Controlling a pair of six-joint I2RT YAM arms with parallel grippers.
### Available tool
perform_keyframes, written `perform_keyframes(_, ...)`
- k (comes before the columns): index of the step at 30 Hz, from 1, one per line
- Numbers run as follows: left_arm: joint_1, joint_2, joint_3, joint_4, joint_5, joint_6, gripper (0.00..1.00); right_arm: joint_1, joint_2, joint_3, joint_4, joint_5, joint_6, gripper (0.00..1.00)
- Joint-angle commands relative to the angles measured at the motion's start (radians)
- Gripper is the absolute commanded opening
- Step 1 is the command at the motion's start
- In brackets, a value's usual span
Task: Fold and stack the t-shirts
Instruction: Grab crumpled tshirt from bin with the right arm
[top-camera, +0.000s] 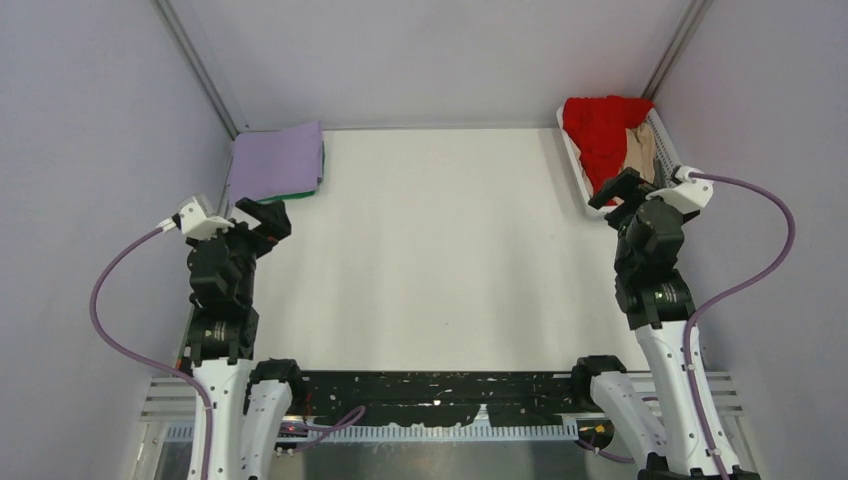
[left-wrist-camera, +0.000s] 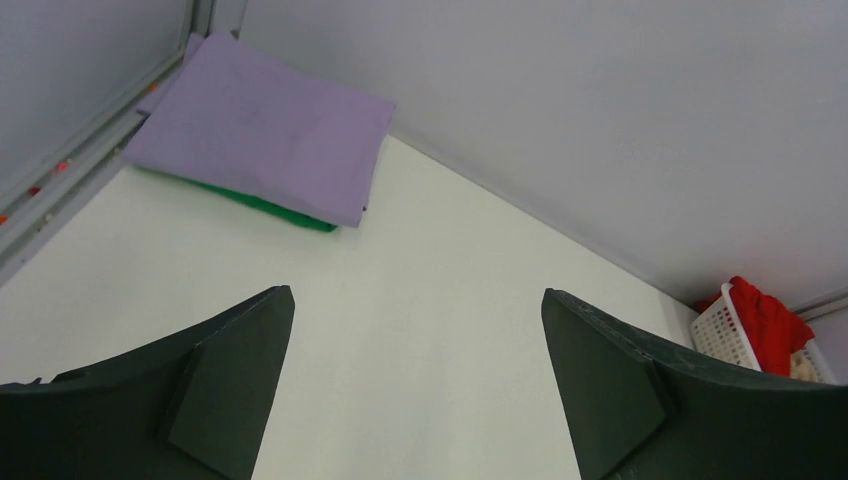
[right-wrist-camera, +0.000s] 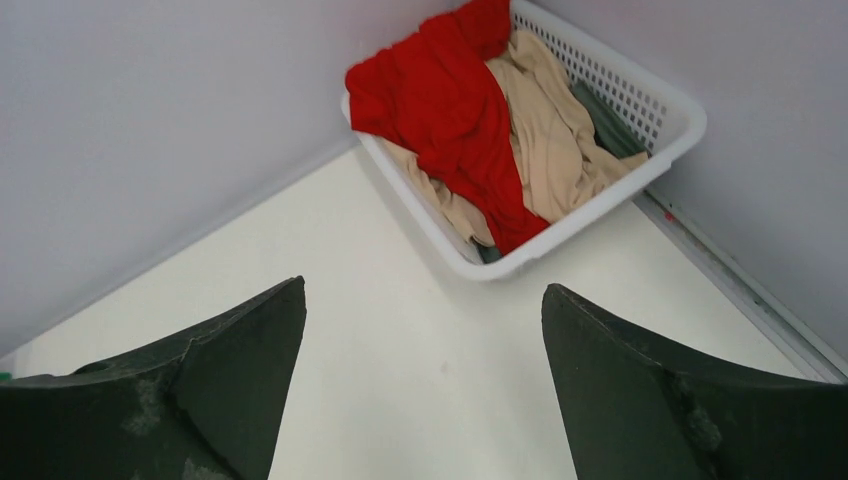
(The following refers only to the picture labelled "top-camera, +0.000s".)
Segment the red t shirt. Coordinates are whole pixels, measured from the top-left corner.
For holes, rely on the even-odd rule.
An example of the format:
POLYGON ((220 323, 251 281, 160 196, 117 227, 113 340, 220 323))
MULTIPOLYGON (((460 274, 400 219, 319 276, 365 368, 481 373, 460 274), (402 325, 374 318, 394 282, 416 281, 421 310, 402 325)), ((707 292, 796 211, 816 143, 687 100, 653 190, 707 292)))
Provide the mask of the red t shirt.
POLYGON ((626 131, 639 127, 653 108, 650 100, 614 95, 565 101, 563 130, 580 149, 591 195, 620 172, 628 149, 626 131))

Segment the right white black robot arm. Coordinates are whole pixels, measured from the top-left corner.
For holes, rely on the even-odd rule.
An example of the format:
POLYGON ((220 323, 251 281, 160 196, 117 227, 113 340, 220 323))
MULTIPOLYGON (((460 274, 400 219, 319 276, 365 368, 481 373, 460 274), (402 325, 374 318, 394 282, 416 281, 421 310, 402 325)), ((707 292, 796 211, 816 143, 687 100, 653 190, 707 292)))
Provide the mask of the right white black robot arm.
POLYGON ((571 397, 606 414, 640 479, 756 479, 721 424, 691 322, 693 296, 675 267, 684 224, 712 196, 711 184, 691 174, 682 169, 674 187, 659 189, 625 168, 588 202, 600 209, 620 201, 604 217, 617 233, 616 301, 648 361, 660 412, 650 410, 612 355, 578 359, 571 397))

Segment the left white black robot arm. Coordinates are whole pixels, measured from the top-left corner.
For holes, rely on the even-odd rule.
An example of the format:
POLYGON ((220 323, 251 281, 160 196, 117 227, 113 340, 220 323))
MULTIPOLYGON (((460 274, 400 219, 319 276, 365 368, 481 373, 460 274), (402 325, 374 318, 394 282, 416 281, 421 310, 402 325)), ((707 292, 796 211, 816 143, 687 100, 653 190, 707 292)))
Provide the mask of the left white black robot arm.
POLYGON ((253 306, 257 261, 292 232, 283 202, 242 198, 256 226, 210 216, 198 203, 181 211, 193 305, 186 345, 197 393, 191 479, 265 479, 285 414, 307 398, 292 359, 254 358, 259 314, 253 306))

